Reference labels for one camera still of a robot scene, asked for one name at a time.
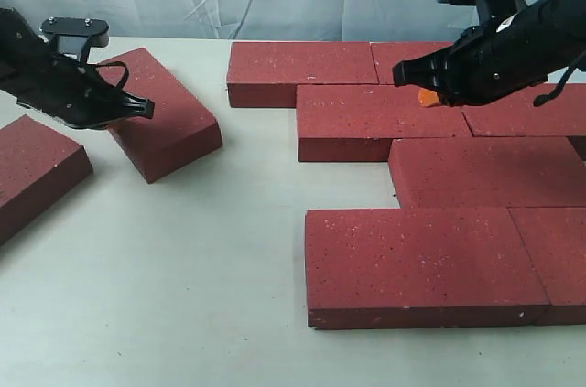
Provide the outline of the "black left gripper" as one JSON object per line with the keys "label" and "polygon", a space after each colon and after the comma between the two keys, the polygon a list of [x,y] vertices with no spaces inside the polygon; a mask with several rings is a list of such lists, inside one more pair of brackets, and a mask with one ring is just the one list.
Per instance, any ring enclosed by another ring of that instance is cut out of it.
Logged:
{"label": "black left gripper", "polygon": [[104,130],[124,119],[151,119],[155,104],[125,91],[127,66],[111,66],[124,71],[116,84],[100,74],[100,64],[54,52],[16,9],[1,9],[1,90],[18,105],[72,129]]}

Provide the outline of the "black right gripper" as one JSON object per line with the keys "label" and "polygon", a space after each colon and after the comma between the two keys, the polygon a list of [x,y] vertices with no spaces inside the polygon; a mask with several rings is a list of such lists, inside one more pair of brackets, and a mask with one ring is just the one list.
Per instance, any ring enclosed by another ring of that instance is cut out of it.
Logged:
{"label": "black right gripper", "polygon": [[452,46],[393,67],[397,87],[414,85],[421,107],[484,106],[565,72],[534,100],[558,97],[571,74],[585,70],[585,0],[539,0],[505,27],[477,27]]}

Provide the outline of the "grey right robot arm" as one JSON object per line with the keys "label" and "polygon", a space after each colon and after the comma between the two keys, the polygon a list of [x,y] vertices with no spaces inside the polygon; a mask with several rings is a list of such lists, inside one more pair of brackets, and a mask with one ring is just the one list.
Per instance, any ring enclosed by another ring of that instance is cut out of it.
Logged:
{"label": "grey right robot arm", "polygon": [[571,74],[585,69],[585,0],[438,0],[473,6],[479,23],[450,46],[393,68],[397,87],[432,91],[445,106],[485,106],[564,73],[538,95],[539,107],[561,95]]}

